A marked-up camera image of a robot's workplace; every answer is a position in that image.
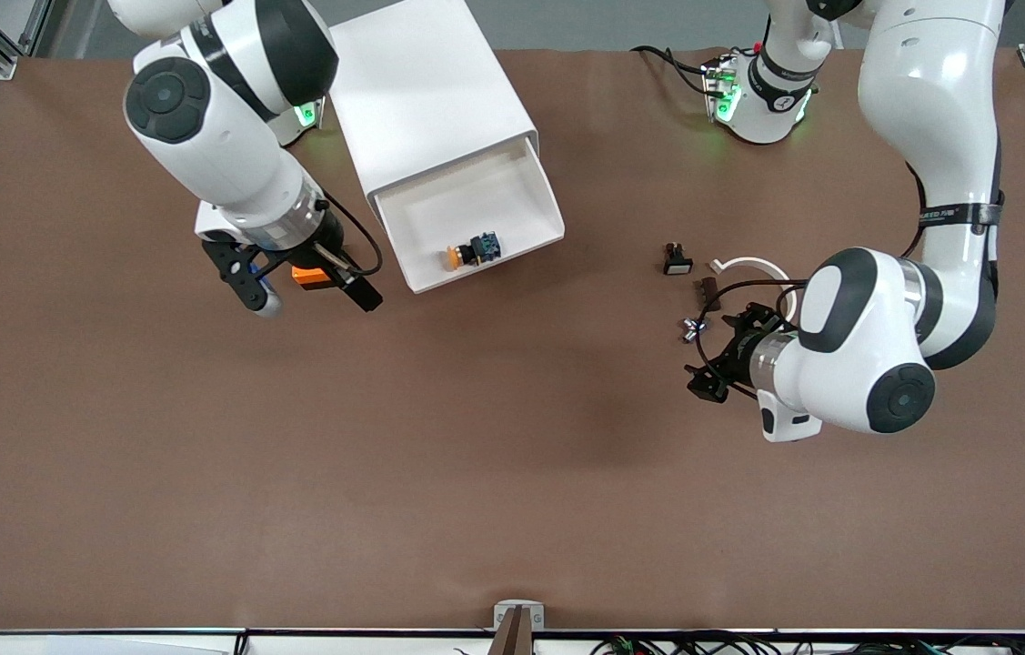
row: cable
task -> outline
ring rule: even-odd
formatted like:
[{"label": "cable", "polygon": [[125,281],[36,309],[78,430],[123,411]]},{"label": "cable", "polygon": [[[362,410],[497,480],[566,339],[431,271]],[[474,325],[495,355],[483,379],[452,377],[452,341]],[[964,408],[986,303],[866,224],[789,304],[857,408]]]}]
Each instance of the cable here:
[{"label": "cable", "polygon": [[[731,291],[733,291],[734,289],[741,289],[742,287],[757,287],[757,286],[769,286],[769,285],[775,285],[775,286],[807,285],[807,282],[808,282],[807,279],[748,279],[745,282],[736,282],[733,283],[733,285],[722,287],[719,293],[714,294],[713,297],[706,298],[706,302],[704,302],[702,305],[702,312],[698,315],[698,323],[702,323],[704,322],[704,320],[706,320],[706,311],[710,310],[710,305],[712,305],[712,303],[719,301],[720,298],[722,298],[724,295],[727,295],[728,293],[731,293]],[[694,335],[694,346],[698,349],[698,356],[702,358],[702,362],[705,365],[706,370],[710,372],[711,376],[719,377],[720,380],[725,380],[725,378],[727,377],[722,376],[722,374],[719,373],[719,369],[714,368],[713,364],[710,364],[710,358],[706,357],[706,352],[702,347],[702,332],[698,332]],[[742,388],[742,386],[737,385],[734,382],[728,382],[727,385],[730,386],[730,388],[742,395],[745,395],[745,397],[749,399],[757,400],[755,394],[753,394],[749,390]]]},{"label": "cable", "polygon": [[638,45],[637,48],[629,49],[631,52],[653,52],[661,57],[666,64],[673,67],[673,70],[678,72],[678,76],[682,78],[682,81],[686,83],[690,88],[694,88],[695,92],[702,95],[711,96],[711,98],[722,98],[723,94],[719,91],[707,91],[705,88],[700,88],[698,84],[692,83],[690,78],[686,77],[687,72],[692,72],[695,75],[702,75],[702,68],[691,67],[690,64],[679,62],[673,57],[673,50],[666,48],[665,52],[654,48],[653,45]]},{"label": "cable", "polygon": [[783,314],[783,301],[787,299],[787,295],[789,295],[791,291],[798,291],[804,287],[807,287],[807,285],[791,285],[790,287],[786,287],[786,289],[783,289],[782,293],[779,294],[779,297],[775,298],[775,314],[778,314],[779,319],[783,319],[783,323],[787,323],[788,325],[790,325],[791,328],[793,328],[794,325],[791,325],[790,322],[787,322],[787,316],[786,314]]},{"label": "cable", "polygon": [[642,646],[645,646],[646,648],[649,648],[650,651],[653,651],[654,655],[668,655],[668,654],[666,654],[665,651],[662,651],[661,648],[658,648],[658,645],[656,643],[653,643],[653,642],[639,642],[639,643]]},{"label": "cable", "polygon": [[916,228],[916,235],[912,237],[911,244],[908,244],[907,248],[904,248],[904,254],[900,255],[901,258],[907,257],[912,254],[912,250],[916,249],[916,245],[920,242],[920,237],[925,236],[925,228]]},{"label": "cable", "polygon": [[249,651],[249,631],[239,631],[238,638],[234,640],[233,655],[246,655]]},{"label": "cable", "polygon": [[[778,647],[775,647],[773,643],[764,642],[762,639],[753,637],[752,634],[741,634],[732,633],[731,631],[723,630],[711,630],[711,642],[719,642],[719,646],[711,648],[710,651],[705,650],[699,643],[694,643],[694,652],[698,655],[716,655],[721,651],[727,650],[727,648],[733,648],[734,651],[739,651],[741,655],[782,655]],[[744,648],[745,646],[750,647],[750,651]]]},{"label": "cable", "polygon": [[346,219],[355,223],[355,228],[358,228],[359,232],[362,233],[362,236],[367,238],[367,243],[370,244],[371,249],[375,250],[375,265],[372,265],[371,269],[363,271],[359,269],[359,267],[348,265],[346,267],[346,271],[350,271],[350,273],[354,273],[355,275],[361,275],[363,278],[366,278],[367,275],[374,275],[378,273],[379,270],[383,268],[383,250],[378,247],[378,241],[375,241],[375,238],[371,237],[370,232],[367,232],[367,229],[363,228],[363,223],[359,222],[358,218],[355,218],[355,214],[346,211],[346,207],[342,206],[342,203],[338,202],[337,198],[330,195],[329,191],[323,190],[322,192],[326,194],[326,199],[330,200],[330,203],[332,203],[334,207],[337,207],[338,211],[342,212],[342,215],[346,216]]},{"label": "cable", "polygon": [[670,66],[678,67],[686,72],[692,72],[694,75],[702,75],[702,69],[691,67],[690,64],[679,62],[673,57],[673,50],[666,48],[665,50],[659,50],[654,48],[653,45],[638,45],[637,48],[629,49],[629,52],[653,52],[657,54],[658,57],[665,59]]}]

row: black cable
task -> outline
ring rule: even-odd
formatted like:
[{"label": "black cable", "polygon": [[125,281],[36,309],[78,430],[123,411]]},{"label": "black cable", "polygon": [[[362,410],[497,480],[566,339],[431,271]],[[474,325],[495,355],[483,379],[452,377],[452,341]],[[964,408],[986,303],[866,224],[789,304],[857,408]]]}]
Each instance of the black cable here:
[{"label": "black cable", "polygon": [[639,642],[639,643],[642,646],[649,648],[650,651],[653,651],[654,655],[668,655],[666,654],[665,651],[661,650],[661,648],[658,648],[658,645],[656,643],[653,642]]},{"label": "black cable", "polygon": [[908,247],[904,248],[904,254],[900,255],[901,258],[907,257],[908,255],[912,254],[912,250],[916,249],[916,245],[918,245],[920,242],[920,237],[924,236],[925,236],[925,228],[916,228],[916,235],[912,237],[911,244],[908,244]]},{"label": "black cable", "polygon": [[695,75],[702,75],[702,69],[698,67],[692,67],[690,64],[686,62],[679,62],[678,59],[675,59],[673,57],[673,50],[670,50],[669,48],[665,48],[665,50],[659,50],[657,48],[654,48],[653,45],[638,45],[637,48],[629,49],[629,52],[653,52],[654,54],[657,54],[658,57],[665,59],[665,62],[670,64],[670,66],[678,67],[686,72],[692,72],[692,74]]},{"label": "black cable", "polygon": [[775,298],[775,314],[778,314],[779,319],[783,319],[783,322],[787,323],[787,315],[783,312],[783,301],[787,299],[787,295],[789,295],[791,291],[798,291],[804,287],[807,287],[807,285],[791,285],[790,287],[783,289],[782,293],[779,294],[779,297]]},{"label": "black cable", "polygon": [[366,271],[358,269],[358,267],[351,267],[350,269],[351,273],[354,273],[355,275],[361,275],[361,277],[363,278],[366,278],[367,275],[374,275],[378,273],[379,270],[383,268],[383,250],[378,247],[378,241],[375,241],[375,238],[370,236],[370,232],[367,232],[367,229],[363,228],[363,223],[359,222],[358,218],[355,218],[355,214],[351,213],[350,211],[346,211],[346,207],[342,206],[342,203],[338,202],[338,200],[334,198],[334,196],[330,195],[329,191],[322,190],[322,192],[326,194],[326,199],[330,200],[330,203],[332,203],[334,207],[337,207],[338,211],[342,212],[342,215],[346,216],[346,219],[355,223],[355,228],[358,228],[359,232],[362,232],[362,236],[367,238],[367,242],[369,242],[371,249],[375,250],[374,267],[371,267],[371,269],[367,269]]},{"label": "black cable", "polygon": [[666,64],[669,64],[669,66],[673,67],[673,71],[678,72],[678,76],[682,78],[682,81],[686,83],[686,85],[689,86],[690,88],[694,88],[696,92],[699,92],[700,94],[703,95],[711,96],[711,98],[722,98],[723,96],[723,94],[719,91],[708,91],[706,88],[702,88],[698,86],[698,84],[691,82],[690,78],[686,77],[687,72],[692,72],[692,74],[695,75],[702,75],[702,68],[691,67],[690,64],[679,62],[673,57],[673,50],[670,50],[669,48],[666,48],[665,52],[663,52],[657,48],[654,48],[653,45],[638,45],[637,48],[631,48],[629,49],[629,51],[653,52],[657,54],[658,57],[661,57],[662,62],[665,62]]},{"label": "black cable", "polygon": [[772,652],[774,652],[774,655],[782,655],[782,652],[779,651],[778,647],[775,647],[775,644],[764,642],[752,634],[721,633],[715,639],[719,640],[720,644],[711,648],[710,651],[705,650],[698,643],[695,643],[695,652],[699,655],[716,655],[719,652],[727,650],[727,648],[733,648],[734,651],[739,651],[741,655],[752,655],[750,651],[744,648],[744,646],[749,646],[754,655],[771,655]]},{"label": "black cable", "polygon": [[233,655],[246,655],[246,651],[249,651],[249,633],[239,631],[238,638],[234,640]]}]

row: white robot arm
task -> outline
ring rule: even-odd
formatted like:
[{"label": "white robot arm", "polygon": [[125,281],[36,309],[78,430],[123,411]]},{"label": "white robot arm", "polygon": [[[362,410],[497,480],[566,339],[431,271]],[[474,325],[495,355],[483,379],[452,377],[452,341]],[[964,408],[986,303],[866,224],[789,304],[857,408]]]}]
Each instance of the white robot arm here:
[{"label": "white robot arm", "polygon": [[160,57],[189,57],[238,91],[287,146],[318,123],[316,103],[334,82],[338,57],[326,23],[308,0],[109,0],[121,24],[160,38],[133,72]]},{"label": "white robot arm", "polygon": [[[804,2],[771,3],[777,4]],[[844,3],[844,10],[856,4]],[[813,436],[823,422],[862,433],[903,431],[932,405],[932,371],[969,360],[994,327],[1002,199],[991,75],[1004,3],[883,0],[857,9],[874,17],[860,107],[916,175],[924,257],[846,249],[812,275],[798,327],[757,303],[734,320],[727,352],[694,369],[690,388],[722,402],[728,385],[752,386],[771,442]],[[774,43],[790,37],[815,49],[808,38],[799,41],[797,29],[786,37],[775,30],[799,21],[779,24],[775,16],[763,52],[774,57]],[[795,117],[766,108],[742,100],[731,129],[750,141],[786,135]],[[745,136],[745,129],[762,136]]]},{"label": "white robot arm", "polygon": [[342,250],[333,199],[265,123],[333,82],[337,55],[309,3],[235,0],[154,43],[134,66],[123,103],[128,125],[201,199],[196,233],[248,310],[279,312],[265,275],[285,262],[322,270],[363,311],[378,306],[382,297],[366,280],[378,265],[360,270]]}]

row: orange block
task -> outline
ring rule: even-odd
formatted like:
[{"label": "orange block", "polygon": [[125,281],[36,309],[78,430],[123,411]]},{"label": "orange block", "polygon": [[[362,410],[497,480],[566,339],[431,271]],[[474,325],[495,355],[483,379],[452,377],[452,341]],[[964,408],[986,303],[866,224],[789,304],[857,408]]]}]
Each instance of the orange block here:
[{"label": "orange block", "polygon": [[329,289],[336,286],[333,280],[321,269],[297,269],[296,265],[291,265],[290,277],[294,279],[297,286],[308,291],[313,289]]}]

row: white container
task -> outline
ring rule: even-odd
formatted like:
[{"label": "white container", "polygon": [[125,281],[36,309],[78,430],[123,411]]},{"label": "white container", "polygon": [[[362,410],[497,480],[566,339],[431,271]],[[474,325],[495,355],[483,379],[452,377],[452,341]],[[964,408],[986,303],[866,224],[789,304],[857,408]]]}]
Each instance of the white container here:
[{"label": "white container", "polygon": [[[565,237],[536,126],[463,0],[404,0],[330,34],[330,99],[413,291]],[[451,271],[447,249],[484,232],[503,256]]]}]

